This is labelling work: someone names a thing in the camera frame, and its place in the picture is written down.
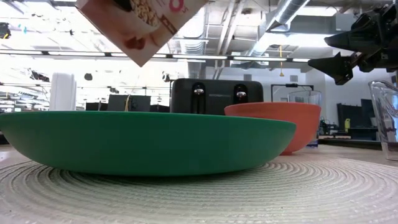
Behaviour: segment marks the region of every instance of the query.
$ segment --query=black toaster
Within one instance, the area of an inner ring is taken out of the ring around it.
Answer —
[[[171,113],[213,115],[224,115],[229,105],[264,101],[259,82],[191,78],[175,80],[171,97]]]

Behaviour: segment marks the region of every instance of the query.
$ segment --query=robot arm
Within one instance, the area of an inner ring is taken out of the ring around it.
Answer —
[[[391,4],[362,14],[351,31],[325,38],[330,47],[353,51],[351,56],[338,53],[333,58],[313,59],[308,65],[329,75],[336,85],[353,78],[353,68],[362,72],[386,68],[398,70],[398,5]]]

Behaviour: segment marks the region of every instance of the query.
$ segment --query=orange bowl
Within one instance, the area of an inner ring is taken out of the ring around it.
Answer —
[[[289,155],[311,142],[317,133],[321,107],[307,103],[243,103],[227,106],[227,116],[244,116],[252,118],[290,121],[296,124],[293,140],[283,151]]]

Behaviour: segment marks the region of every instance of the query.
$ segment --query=round placemat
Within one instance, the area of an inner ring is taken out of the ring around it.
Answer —
[[[0,223],[398,223],[398,169],[320,156],[173,178],[0,168]]]

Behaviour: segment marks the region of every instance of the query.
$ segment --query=cereal box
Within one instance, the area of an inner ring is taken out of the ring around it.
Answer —
[[[77,0],[80,12],[143,66],[208,0]]]

